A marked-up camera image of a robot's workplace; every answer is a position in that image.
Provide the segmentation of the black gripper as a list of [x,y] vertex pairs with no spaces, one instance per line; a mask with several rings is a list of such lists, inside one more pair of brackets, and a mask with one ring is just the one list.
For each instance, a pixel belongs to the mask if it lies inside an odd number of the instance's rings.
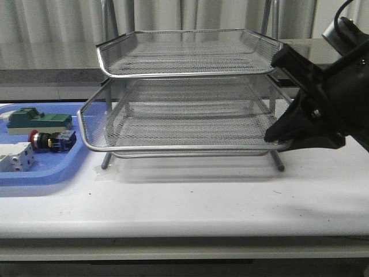
[[[368,135],[368,45],[357,46],[325,69],[285,44],[271,65],[283,69],[340,131],[351,136]],[[266,142],[289,141],[279,152],[307,148],[339,149],[344,136],[317,136],[312,109],[303,92],[298,92],[283,115],[269,127]]]

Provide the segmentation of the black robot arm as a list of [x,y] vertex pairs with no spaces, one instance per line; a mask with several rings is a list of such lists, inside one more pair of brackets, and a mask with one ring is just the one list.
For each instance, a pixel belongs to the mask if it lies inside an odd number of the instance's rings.
[[340,14],[345,1],[323,33],[341,58],[325,69],[285,44],[273,56],[272,66],[282,69],[299,86],[284,114],[267,129],[266,142],[303,148],[338,149],[351,136],[368,149],[368,34]]

